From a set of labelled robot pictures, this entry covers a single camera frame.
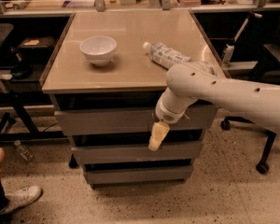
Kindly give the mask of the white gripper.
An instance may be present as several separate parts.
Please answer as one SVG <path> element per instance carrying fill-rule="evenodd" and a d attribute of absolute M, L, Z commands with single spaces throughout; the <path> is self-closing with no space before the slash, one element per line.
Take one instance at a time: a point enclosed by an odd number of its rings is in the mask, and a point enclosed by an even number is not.
<path fill-rule="evenodd" d="M 187 107 L 183 102 L 177 99 L 167 99 L 161 97 L 156 104 L 155 113 L 159 122 L 152 126 L 151 136 L 149 138 L 148 148 L 156 151 L 160 146 L 170 127 L 168 124 L 177 123 L 185 113 Z"/>

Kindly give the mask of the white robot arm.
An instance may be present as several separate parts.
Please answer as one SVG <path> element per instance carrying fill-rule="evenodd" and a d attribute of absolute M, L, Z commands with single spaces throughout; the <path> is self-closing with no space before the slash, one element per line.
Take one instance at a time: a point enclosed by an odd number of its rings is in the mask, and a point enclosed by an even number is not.
<path fill-rule="evenodd" d="M 178 63 L 166 73 L 167 88 L 157 102 L 148 148 L 157 150 L 186 109 L 205 100 L 280 134 L 280 86 L 218 77 L 197 63 Z"/>

